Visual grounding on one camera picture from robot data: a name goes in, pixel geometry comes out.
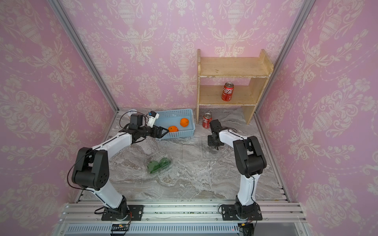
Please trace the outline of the orange fruit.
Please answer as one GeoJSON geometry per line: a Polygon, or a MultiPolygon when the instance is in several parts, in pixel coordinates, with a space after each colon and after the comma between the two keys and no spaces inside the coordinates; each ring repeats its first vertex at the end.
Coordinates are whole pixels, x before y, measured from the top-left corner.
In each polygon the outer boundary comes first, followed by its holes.
{"type": "Polygon", "coordinates": [[[189,120],[187,119],[187,118],[182,118],[181,120],[180,120],[180,126],[181,127],[187,127],[188,125],[189,125],[189,120]]]}
{"type": "Polygon", "coordinates": [[[176,126],[170,126],[168,128],[168,130],[169,130],[169,132],[178,132],[179,131],[179,129],[176,126]]]}

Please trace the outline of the clear plastic orange clamshell container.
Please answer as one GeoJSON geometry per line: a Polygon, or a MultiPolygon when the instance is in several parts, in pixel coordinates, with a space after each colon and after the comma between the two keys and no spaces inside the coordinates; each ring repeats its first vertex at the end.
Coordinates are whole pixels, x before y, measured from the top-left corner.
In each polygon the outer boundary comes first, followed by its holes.
{"type": "Polygon", "coordinates": [[[205,163],[219,160],[219,152],[208,146],[207,137],[185,139],[182,145],[183,158],[187,161],[205,163]]]}

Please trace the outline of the clear plastic green fruit clamshell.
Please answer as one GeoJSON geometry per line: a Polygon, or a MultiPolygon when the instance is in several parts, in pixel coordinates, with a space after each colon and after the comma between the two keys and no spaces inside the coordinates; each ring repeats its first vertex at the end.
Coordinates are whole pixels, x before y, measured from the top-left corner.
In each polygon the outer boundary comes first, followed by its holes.
{"type": "Polygon", "coordinates": [[[173,158],[167,151],[158,151],[147,157],[144,162],[148,180],[167,172],[173,166],[173,158]]]}

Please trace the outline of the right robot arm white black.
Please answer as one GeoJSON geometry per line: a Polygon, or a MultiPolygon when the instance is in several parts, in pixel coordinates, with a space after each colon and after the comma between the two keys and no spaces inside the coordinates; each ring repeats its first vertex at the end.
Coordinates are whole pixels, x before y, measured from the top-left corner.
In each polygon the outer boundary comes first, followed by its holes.
{"type": "Polygon", "coordinates": [[[236,215],[241,219],[262,220],[260,206],[256,202],[258,180],[267,167],[267,161],[256,136],[245,137],[223,127],[218,120],[210,122],[212,134],[208,146],[219,149],[228,145],[233,148],[235,163],[240,173],[240,187],[235,199],[236,215]]]}

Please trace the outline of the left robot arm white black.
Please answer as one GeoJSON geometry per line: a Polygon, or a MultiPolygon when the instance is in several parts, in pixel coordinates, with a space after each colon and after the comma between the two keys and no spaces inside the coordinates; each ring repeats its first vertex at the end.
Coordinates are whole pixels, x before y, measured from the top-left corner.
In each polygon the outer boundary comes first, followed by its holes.
{"type": "Polygon", "coordinates": [[[159,114],[155,111],[147,115],[139,112],[132,114],[130,122],[115,136],[99,145],[83,147],[78,151],[75,164],[69,170],[72,173],[71,182],[78,185],[78,189],[94,194],[103,204],[103,214],[119,221],[132,221],[132,211],[128,207],[126,197],[119,193],[109,180],[109,160],[124,148],[147,137],[164,137],[169,130],[155,125],[158,118],[159,114]]]}

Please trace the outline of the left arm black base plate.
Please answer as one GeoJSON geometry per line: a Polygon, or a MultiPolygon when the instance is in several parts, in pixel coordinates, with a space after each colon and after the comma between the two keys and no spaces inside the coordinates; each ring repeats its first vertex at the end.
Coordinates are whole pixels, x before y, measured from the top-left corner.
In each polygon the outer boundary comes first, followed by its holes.
{"type": "Polygon", "coordinates": [[[121,206],[118,209],[104,208],[102,221],[141,221],[143,215],[143,205],[121,206]]]}

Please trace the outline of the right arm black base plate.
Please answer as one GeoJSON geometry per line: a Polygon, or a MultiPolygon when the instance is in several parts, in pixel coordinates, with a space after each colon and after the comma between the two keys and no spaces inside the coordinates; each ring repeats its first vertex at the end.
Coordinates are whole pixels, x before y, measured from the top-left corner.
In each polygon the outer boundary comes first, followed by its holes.
{"type": "Polygon", "coordinates": [[[252,220],[260,221],[263,219],[260,206],[257,203],[253,203],[248,206],[242,206],[240,204],[233,205],[221,205],[220,213],[223,221],[233,220],[252,220]]]}

